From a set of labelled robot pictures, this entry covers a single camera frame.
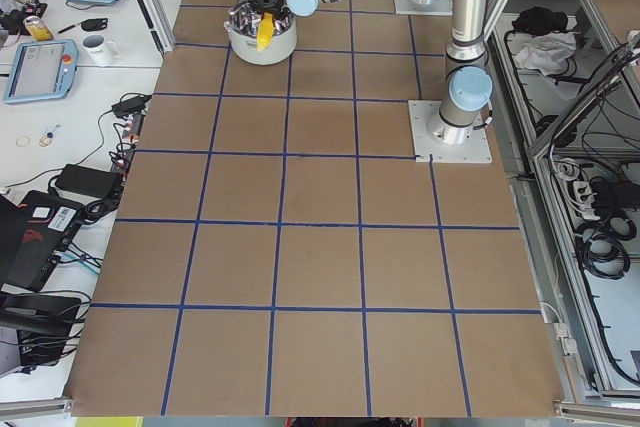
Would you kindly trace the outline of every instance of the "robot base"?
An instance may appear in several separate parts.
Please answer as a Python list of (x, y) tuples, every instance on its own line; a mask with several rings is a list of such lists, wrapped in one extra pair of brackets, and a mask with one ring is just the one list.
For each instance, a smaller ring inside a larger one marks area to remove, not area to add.
[(229, 39), (231, 48), (242, 60), (251, 64), (271, 65), (282, 62), (293, 53), (298, 42), (298, 33), (294, 21), (286, 32), (274, 36), (269, 47), (262, 52), (258, 52), (255, 38), (239, 34), (233, 29), (229, 32)]
[[(484, 129), (472, 131), (469, 139), (461, 145), (445, 144), (428, 132), (427, 120), (439, 108), (440, 102), (436, 101), (409, 101), (416, 162), (429, 162), (433, 158), (433, 162), (445, 164), (490, 164), (491, 151)], [(482, 123), (480, 114), (476, 123)]]
[(396, 14), (451, 16), (452, 0), (428, 0), (420, 3), (416, 0), (394, 0)]

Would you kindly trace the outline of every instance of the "mounting plate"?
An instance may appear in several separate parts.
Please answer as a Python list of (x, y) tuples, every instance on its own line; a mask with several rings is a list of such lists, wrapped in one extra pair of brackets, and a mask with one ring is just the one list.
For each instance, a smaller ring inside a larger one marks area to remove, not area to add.
[[(409, 101), (413, 152), (416, 156), (416, 162), (429, 162), (433, 156), (433, 162), (436, 163), (490, 164), (491, 150), (484, 129), (474, 130), (471, 137), (462, 145), (447, 145), (431, 136), (427, 131), (427, 119), (432, 112), (439, 108), (439, 101)], [(482, 117), (478, 114), (476, 124), (481, 123)]]
[(427, 4), (419, 4), (414, 0), (394, 0), (396, 14), (407, 15), (451, 15), (451, 0), (429, 0)]

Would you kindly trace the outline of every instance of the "black laptop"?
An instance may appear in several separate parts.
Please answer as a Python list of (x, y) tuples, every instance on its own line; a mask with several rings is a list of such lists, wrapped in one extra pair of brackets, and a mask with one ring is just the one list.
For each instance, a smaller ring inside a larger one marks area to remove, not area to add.
[(0, 283), (38, 292), (78, 232), (84, 206), (35, 190), (18, 206), (0, 199)]

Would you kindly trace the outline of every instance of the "white label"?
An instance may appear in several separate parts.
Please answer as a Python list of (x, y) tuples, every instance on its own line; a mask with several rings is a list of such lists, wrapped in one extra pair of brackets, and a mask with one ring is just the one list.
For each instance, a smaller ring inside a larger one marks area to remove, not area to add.
[(49, 217), (49, 212), (51, 212), (51, 209), (49, 207), (36, 207), (35, 209), (33, 209), (32, 218), (46, 219), (47, 217)]
[(53, 217), (53, 220), (49, 222), (49, 228), (51, 230), (57, 230), (58, 232), (64, 232), (64, 229), (67, 228), (73, 216), (76, 215), (76, 211), (70, 209), (69, 207), (60, 207), (60, 210), (56, 212), (56, 215)]

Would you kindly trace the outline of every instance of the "white cloth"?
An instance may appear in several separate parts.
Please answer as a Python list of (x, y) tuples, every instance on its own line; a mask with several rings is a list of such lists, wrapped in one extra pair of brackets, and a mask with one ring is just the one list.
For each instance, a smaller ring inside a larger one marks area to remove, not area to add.
[(552, 33), (532, 38), (525, 43), (514, 61), (520, 69), (539, 70), (543, 75), (564, 72), (566, 59), (576, 51), (576, 38), (572, 33)]

